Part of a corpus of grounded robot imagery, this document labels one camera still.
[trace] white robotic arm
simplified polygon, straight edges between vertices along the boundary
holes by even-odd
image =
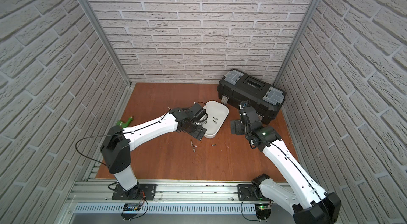
[[[172,114],[166,113],[143,124],[124,128],[122,132],[129,144],[130,151],[133,151],[145,142],[168,132],[174,132],[177,128],[176,118]],[[126,191],[135,187],[138,183],[130,163],[124,170],[115,173],[114,176]]]
[[[271,127],[263,127],[255,109],[242,102],[240,120],[231,121],[232,134],[245,135],[252,149],[258,148],[287,180],[288,191],[263,174],[252,181],[251,196],[268,198],[293,215],[296,224],[332,224],[338,217],[340,200],[335,193],[328,194],[291,155],[280,135]],[[171,109],[165,115],[146,123],[109,130],[100,148],[106,165],[127,194],[138,196],[138,181],[130,166],[130,151],[160,135],[184,131],[198,140],[206,132],[199,122],[205,110],[195,104],[188,109]]]
[[[206,111],[198,103],[190,108],[171,109],[166,114],[133,127],[110,128],[100,151],[111,174],[114,174],[123,191],[134,191],[137,196],[138,181],[130,166],[130,151],[160,135],[184,131],[201,140],[206,129],[199,125]]]
[[[341,201],[328,194],[291,155],[281,136],[271,127],[263,127],[256,110],[248,102],[240,104],[240,120],[231,121],[232,134],[245,135],[252,149],[258,148],[284,176],[293,192],[263,174],[252,180],[250,195],[268,198],[291,213],[296,224],[336,222]]]

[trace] white tray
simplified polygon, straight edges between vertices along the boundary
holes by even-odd
[[[206,138],[214,138],[229,114],[229,109],[227,106],[213,100],[208,101],[205,105],[208,119],[206,120],[207,123],[202,124],[202,127],[206,129]]]

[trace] green power drill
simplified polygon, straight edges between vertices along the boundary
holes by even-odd
[[[127,128],[129,126],[129,124],[131,123],[131,121],[133,120],[133,117],[130,116],[130,118],[127,120],[127,123],[123,122],[123,121],[117,121],[116,125],[120,126],[122,129]]]

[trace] white brick wallpaper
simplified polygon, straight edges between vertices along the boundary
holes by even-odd
[[[125,85],[76,0],[0,4],[0,222],[53,223]]]
[[[406,223],[407,0],[322,0],[279,86],[344,223]]]
[[[310,0],[89,0],[134,82],[273,82]]]

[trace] black toolbox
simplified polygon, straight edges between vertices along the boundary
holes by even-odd
[[[249,100],[262,117],[263,124],[269,124],[275,119],[286,95],[283,90],[237,69],[227,72],[219,81],[217,90],[223,104],[229,103],[237,109],[240,102]]]

